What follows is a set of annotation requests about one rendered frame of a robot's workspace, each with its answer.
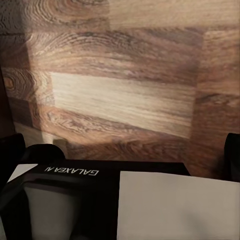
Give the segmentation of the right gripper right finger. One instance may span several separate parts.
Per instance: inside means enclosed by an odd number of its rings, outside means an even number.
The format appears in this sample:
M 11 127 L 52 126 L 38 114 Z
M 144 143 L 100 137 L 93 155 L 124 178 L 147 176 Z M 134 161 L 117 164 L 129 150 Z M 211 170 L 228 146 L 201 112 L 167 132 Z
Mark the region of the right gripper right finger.
M 229 133 L 227 135 L 224 152 L 240 173 L 240 134 Z

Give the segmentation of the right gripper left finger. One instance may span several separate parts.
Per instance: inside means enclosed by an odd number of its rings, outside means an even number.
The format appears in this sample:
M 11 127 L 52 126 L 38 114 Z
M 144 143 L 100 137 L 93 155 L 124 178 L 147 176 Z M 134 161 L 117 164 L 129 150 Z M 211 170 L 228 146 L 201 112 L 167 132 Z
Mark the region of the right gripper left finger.
M 0 138 L 0 193 L 26 153 L 21 133 Z

